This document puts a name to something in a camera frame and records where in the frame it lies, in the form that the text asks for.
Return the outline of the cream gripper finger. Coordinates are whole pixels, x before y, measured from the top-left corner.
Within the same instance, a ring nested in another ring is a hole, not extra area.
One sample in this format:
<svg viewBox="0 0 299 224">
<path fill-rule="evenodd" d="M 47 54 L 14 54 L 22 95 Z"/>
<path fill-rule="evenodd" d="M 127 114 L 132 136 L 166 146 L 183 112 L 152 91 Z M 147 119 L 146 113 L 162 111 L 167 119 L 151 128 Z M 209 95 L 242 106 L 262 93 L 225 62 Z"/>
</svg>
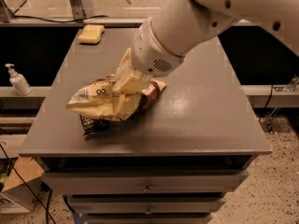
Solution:
<svg viewBox="0 0 299 224">
<path fill-rule="evenodd" d="M 138 109 L 142 96 L 137 94 L 121 94 L 117 105 L 117 117 L 120 120 L 127 120 Z"/>
</svg>

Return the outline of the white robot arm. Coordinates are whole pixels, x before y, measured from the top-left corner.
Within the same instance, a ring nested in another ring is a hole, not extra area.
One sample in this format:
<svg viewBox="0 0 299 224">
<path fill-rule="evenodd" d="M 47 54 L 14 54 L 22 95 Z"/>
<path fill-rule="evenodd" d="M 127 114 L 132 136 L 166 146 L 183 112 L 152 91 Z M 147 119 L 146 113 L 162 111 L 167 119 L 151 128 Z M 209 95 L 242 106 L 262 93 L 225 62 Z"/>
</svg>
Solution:
<svg viewBox="0 0 299 224">
<path fill-rule="evenodd" d="M 166 0 L 135 32 L 114 76 L 113 92 L 146 89 L 152 77 L 169 75 L 191 49 L 241 20 L 299 53 L 299 0 Z"/>
</svg>

